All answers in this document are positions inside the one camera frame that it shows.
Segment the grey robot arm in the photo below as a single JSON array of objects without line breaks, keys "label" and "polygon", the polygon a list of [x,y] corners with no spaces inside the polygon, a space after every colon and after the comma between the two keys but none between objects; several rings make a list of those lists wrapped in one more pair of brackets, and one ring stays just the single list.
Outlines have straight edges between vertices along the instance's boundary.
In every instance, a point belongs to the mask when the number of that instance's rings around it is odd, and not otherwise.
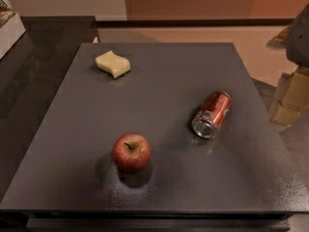
[{"label": "grey robot arm", "polygon": [[282,73],[278,80],[269,120],[280,127],[289,127],[309,105],[309,4],[295,18],[285,37],[286,56],[297,65],[291,73]]}]

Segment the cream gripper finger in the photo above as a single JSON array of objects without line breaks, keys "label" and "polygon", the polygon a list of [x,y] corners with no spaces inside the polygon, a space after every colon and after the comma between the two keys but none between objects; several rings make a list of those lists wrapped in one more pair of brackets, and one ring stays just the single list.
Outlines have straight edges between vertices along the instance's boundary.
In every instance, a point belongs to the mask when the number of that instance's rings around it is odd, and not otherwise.
[{"label": "cream gripper finger", "polygon": [[283,72],[270,107],[269,120],[280,126],[289,126],[308,106],[309,69],[298,67],[291,74]]}]

